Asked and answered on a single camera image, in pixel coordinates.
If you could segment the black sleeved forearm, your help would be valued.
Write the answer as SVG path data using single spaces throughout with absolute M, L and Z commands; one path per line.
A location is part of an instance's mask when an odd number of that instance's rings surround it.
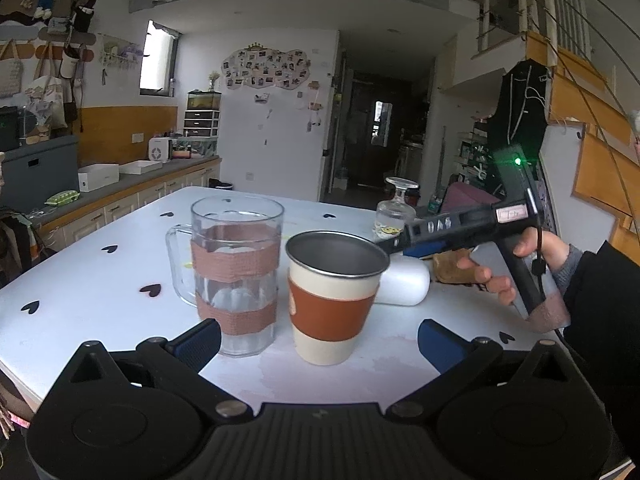
M 570 314 L 564 338 L 638 465 L 639 266 L 608 243 L 597 252 L 571 247 L 553 277 Z

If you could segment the person's right hand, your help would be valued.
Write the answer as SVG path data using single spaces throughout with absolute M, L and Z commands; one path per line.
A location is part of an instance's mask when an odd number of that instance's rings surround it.
M 456 268 L 469 273 L 504 304 L 532 314 L 560 291 L 554 274 L 570 258 L 572 248 L 548 231 L 527 228 L 522 235 L 456 252 Z

